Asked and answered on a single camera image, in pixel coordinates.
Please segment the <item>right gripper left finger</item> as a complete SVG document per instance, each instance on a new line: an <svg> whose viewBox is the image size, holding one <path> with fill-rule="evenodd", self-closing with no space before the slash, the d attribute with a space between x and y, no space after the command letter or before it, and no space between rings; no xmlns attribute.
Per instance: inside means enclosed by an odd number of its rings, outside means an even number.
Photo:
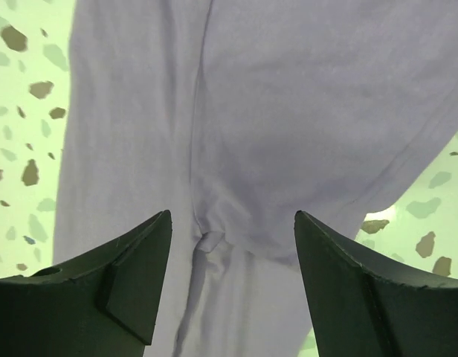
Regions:
<svg viewBox="0 0 458 357"><path fill-rule="evenodd" d="M0 357L142 356L171 239L165 210L80 256L0 279Z"/></svg>

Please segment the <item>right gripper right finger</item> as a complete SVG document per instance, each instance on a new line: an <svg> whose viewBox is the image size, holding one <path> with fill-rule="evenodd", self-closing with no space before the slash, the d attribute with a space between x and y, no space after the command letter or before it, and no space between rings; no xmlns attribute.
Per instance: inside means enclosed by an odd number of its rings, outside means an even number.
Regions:
<svg viewBox="0 0 458 357"><path fill-rule="evenodd" d="M294 235L320 356L458 357L458 279L379 254L303 211Z"/></svg>

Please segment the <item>purple t shirt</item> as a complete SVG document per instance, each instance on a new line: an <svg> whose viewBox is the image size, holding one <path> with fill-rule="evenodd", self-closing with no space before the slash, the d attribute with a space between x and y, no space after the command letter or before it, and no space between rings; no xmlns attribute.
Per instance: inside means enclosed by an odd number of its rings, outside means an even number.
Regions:
<svg viewBox="0 0 458 357"><path fill-rule="evenodd" d="M162 210L147 356L296 356L299 210L353 238L458 131L458 1L78 1L61 263Z"/></svg>

